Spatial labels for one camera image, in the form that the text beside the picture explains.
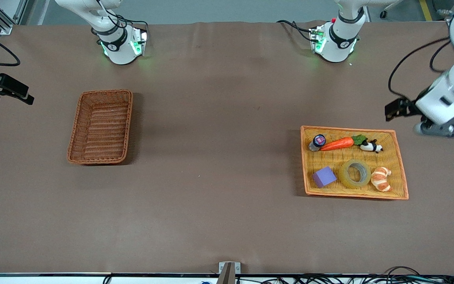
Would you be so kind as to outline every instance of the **roll of tape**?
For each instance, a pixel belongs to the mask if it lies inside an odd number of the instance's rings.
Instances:
[[[350,174],[348,173],[348,169],[350,167],[354,167],[360,172],[359,181],[352,180],[350,177]],[[343,185],[346,185],[350,189],[356,189],[369,183],[369,179],[371,178],[371,169],[365,162],[357,159],[351,159],[341,166],[337,178],[339,178]]]

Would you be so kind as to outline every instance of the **small can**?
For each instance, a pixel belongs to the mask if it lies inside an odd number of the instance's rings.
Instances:
[[[313,151],[319,151],[320,148],[325,145],[326,139],[325,136],[319,134],[313,138],[313,141],[308,145],[308,148]]]

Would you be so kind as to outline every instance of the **yellow floor tape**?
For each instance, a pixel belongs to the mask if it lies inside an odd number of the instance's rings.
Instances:
[[[432,16],[430,15],[430,10],[428,9],[427,0],[420,0],[420,6],[423,11],[423,16],[425,16],[425,21],[432,21]]]

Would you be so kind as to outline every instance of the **basket rim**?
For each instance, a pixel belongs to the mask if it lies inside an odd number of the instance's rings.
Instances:
[[[101,159],[84,159],[84,160],[74,160],[71,158],[72,154],[72,149],[73,149],[73,141],[74,141],[74,135],[76,134],[77,131],[77,123],[78,123],[78,117],[80,115],[80,110],[81,110],[81,105],[83,98],[86,97],[87,95],[90,95],[92,93],[99,93],[99,92],[105,92],[105,93],[115,93],[115,92],[126,92],[129,96],[128,100],[128,113],[127,113],[127,118],[126,118],[126,131],[124,133],[124,146],[123,146],[123,151],[122,155],[119,158],[101,158]],[[71,138],[70,142],[68,145],[68,153],[66,155],[66,159],[68,162],[71,164],[75,165],[88,165],[88,164],[117,164],[125,160],[127,156],[127,149],[128,149],[128,135],[129,135],[129,130],[131,126],[131,115],[132,115],[132,107],[133,107],[133,93],[131,90],[128,89],[115,89],[115,90],[91,90],[87,92],[81,93],[80,97],[78,98],[77,106],[76,106],[76,113],[74,114],[74,121],[73,121],[73,129],[71,131]]]
[[[344,193],[325,193],[325,192],[314,192],[310,190],[306,182],[306,164],[305,159],[305,144],[304,141],[304,131],[308,129],[320,129],[324,131],[351,131],[351,132],[375,132],[375,133],[388,133],[393,139],[393,144],[395,145],[395,150],[397,153],[398,165],[400,166],[400,175],[402,180],[402,187],[404,189],[403,196],[369,196],[366,194],[344,194]],[[407,190],[407,178],[406,172],[404,171],[404,164],[402,163],[402,155],[400,154],[400,147],[398,145],[397,136],[395,130],[393,129],[362,129],[362,128],[340,128],[340,127],[326,127],[326,126],[301,126],[301,158],[302,158],[302,172],[304,178],[304,189],[307,195],[315,196],[335,196],[335,197],[349,197],[349,198],[369,198],[369,199],[388,199],[388,200],[408,200],[409,192]]]

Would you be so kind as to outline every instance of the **blue can lid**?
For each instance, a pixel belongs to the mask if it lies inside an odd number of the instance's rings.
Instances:
[[[314,144],[314,146],[317,146],[317,147],[322,147],[323,145],[325,145],[326,142],[327,141],[325,139],[325,136],[323,136],[321,134],[319,134],[313,138],[313,144]]]

